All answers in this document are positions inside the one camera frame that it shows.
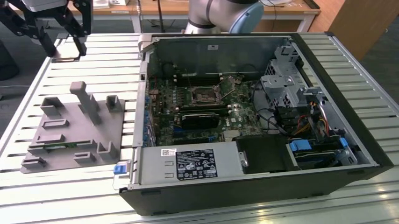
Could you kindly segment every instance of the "gray carpet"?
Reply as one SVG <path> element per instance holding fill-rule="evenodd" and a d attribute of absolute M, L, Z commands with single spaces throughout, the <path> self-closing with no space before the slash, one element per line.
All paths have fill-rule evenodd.
<path fill-rule="evenodd" d="M 166 32 L 180 32 L 184 29 L 186 21 L 165 21 Z M 64 32 L 53 22 L 46 30 L 50 38 L 54 40 L 57 34 Z M 144 32 L 158 32 L 157 27 L 144 21 Z M 94 21 L 93 33 L 132 33 L 133 27 L 129 21 Z M 380 85 L 385 88 L 389 95 L 399 102 L 396 87 L 399 85 L 399 18 L 388 28 L 378 42 L 374 44 L 369 53 L 364 57 L 361 64 L 369 71 Z M 20 74 L 6 81 L 0 81 L 0 86 L 29 85 L 45 59 L 45 53 L 38 45 L 34 45 L 28 37 L 16 37 L 10 31 L 0 24 L 0 40 L 14 58 L 20 68 Z M 20 101 L 25 95 L 26 88 L 0 88 L 0 136 L 6 128 L 9 120 L 17 109 Z"/>

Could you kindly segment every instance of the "power supply label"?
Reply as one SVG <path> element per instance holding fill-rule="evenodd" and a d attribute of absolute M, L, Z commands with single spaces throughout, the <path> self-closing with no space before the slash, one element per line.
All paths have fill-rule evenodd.
<path fill-rule="evenodd" d="M 180 181 L 217 177 L 213 149 L 176 152 Z"/>

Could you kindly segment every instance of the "small green circuit board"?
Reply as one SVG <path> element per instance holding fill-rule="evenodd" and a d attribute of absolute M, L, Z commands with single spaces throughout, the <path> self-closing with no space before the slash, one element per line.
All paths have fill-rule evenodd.
<path fill-rule="evenodd" d="M 240 135 L 257 135 L 262 132 L 249 101 L 250 81 L 238 81 L 238 84 L 232 84 L 236 77 L 225 76 L 225 78 L 228 80 L 222 81 L 218 86 L 192 86 L 190 88 L 177 87 L 170 80 L 157 80 L 154 85 L 154 81 L 150 80 L 149 94 L 157 146 L 184 144 L 185 140 L 193 143 L 222 142 L 222 132 L 228 130 L 237 130 Z M 204 95 L 204 91 L 209 90 L 210 92 L 212 88 L 217 89 L 216 94 L 222 97 L 222 104 L 229 105 L 228 116 L 220 116 L 216 128 L 182 130 L 178 126 L 180 114 L 174 112 L 174 108 L 192 103 L 192 93 L 196 89 Z"/>

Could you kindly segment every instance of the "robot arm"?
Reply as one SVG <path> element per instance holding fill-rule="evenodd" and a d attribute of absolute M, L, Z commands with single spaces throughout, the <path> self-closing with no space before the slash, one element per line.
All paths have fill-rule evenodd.
<path fill-rule="evenodd" d="M 69 0 L 8 0 L 24 13 L 22 19 L 12 8 L 0 0 L 0 22 L 17 36 L 26 35 L 32 41 L 41 44 L 46 55 L 56 55 L 56 47 L 44 31 L 44 26 L 38 18 L 54 18 L 58 24 L 65 28 L 73 37 L 73 42 L 78 50 L 78 56 L 85 55 L 85 37 L 90 34 L 92 25 L 92 1 L 72 0 L 73 5 L 82 16 L 82 26 L 76 21 L 70 10 L 68 9 Z"/>
<path fill-rule="evenodd" d="M 262 4 L 257 0 L 189 0 L 184 33 L 249 33 L 262 13 Z"/>

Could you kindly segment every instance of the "metal work surface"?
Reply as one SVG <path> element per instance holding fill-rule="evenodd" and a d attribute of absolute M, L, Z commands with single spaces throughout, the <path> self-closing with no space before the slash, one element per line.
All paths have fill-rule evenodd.
<path fill-rule="evenodd" d="M 326 73 L 357 112 L 393 164 L 399 164 L 397 105 L 374 84 L 333 37 L 301 34 Z M 90 35 L 80 62 L 45 60 L 0 140 L 1 223 L 365 223 L 399 221 L 399 168 L 357 181 L 326 196 L 245 206 L 141 217 L 117 195 L 113 165 L 20 173 L 33 138 L 44 97 L 77 102 L 69 94 L 73 81 L 86 83 L 96 100 L 117 95 L 125 100 L 121 160 L 132 156 L 134 99 L 138 80 L 137 34 Z"/>

